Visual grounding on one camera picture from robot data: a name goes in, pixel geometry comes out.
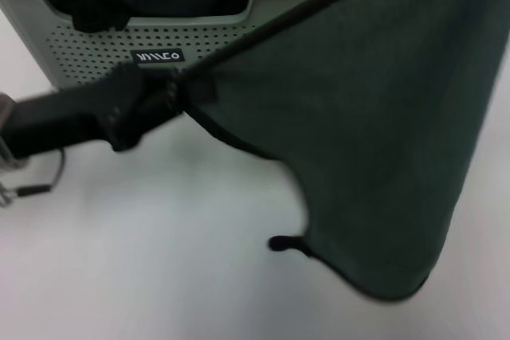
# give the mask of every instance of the white background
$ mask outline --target white background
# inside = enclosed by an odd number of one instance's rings
[[[0,14],[0,90],[49,89]],[[0,210],[1,340],[508,340],[510,60],[430,280],[410,301],[356,294],[322,264],[272,253],[304,207],[273,162],[187,117],[113,154],[69,150],[51,195]],[[34,158],[9,185],[49,180]]]

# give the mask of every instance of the black fabric edge trim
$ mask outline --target black fabric edge trim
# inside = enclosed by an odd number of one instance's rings
[[[405,294],[405,295],[402,295],[402,296],[395,296],[395,297],[389,298],[387,296],[382,296],[382,295],[375,294],[374,292],[368,291],[366,288],[363,288],[363,287],[359,286],[351,278],[346,276],[341,270],[339,270],[338,268],[333,266],[331,263],[329,263],[327,260],[323,259],[321,256],[315,254],[315,252],[313,250],[311,250],[310,248],[309,248],[309,251],[311,253],[311,255],[309,257],[311,259],[316,259],[319,262],[323,263],[329,269],[331,269],[337,276],[339,276],[341,279],[343,279],[345,282],[347,282],[347,285],[350,286],[352,289],[354,289],[356,292],[358,292],[359,294],[361,294],[361,295],[363,295],[363,296],[365,296],[367,298],[373,299],[373,300],[375,300],[377,302],[384,302],[384,303],[402,303],[402,302],[405,302],[406,300],[409,300],[410,298],[415,296],[422,289],[423,285],[425,284],[425,282],[429,278],[429,276],[427,276],[420,283],[418,288],[416,288],[416,290],[410,292],[409,294]]]
[[[221,49],[206,57],[202,61],[199,61],[197,64],[192,65],[185,72],[181,73],[178,81],[181,82],[181,84],[185,84],[186,81],[194,79],[197,76],[201,76],[204,72],[209,71],[214,66],[252,48],[258,43],[269,39],[281,31],[300,23],[337,1],[339,0],[307,0],[299,4],[280,17],[273,19],[258,29],[255,29],[252,33],[249,33],[245,37],[227,45],[224,49]]]
[[[215,137],[217,140],[222,141],[223,143],[238,149],[243,150],[247,153],[256,155],[257,157],[263,159],[274,160],[273,156],[265,153],[263,150],[258,149],[257,147],[250,145],[249,143],[239,139],[237,136],[229,133],[226,129],[219,126],[214,120],[212,120],[206,113],[201,111],[196,107],[187,106],[186,113],[194,119],[199,125],[201,125],[206,131]]]

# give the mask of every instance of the white surface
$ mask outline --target white surface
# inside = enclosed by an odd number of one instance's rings
[[[47,80],[0,15],[1,90]],[[1,340],[507,340],[510,60],[441,259],[409,302],[374,303],[265,247],[304,208],[277,164],[184,117],[127,154],[75,147],[55,193],[0,211]],[[11,185],[51,178],[35,158]]]

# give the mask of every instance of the black label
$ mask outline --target black label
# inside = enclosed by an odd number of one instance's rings
[[[185,61],[184,53],[182,53],[180,48],[131,51],[131,55],[136,64],[176,63]]]

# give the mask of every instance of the dark green fabric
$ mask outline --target dark green fabric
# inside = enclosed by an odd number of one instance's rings
[[[218,65],[198,107],[294,171],[313,252],[401,299],[439,257],[509,30],[510,0],[341,0]]]

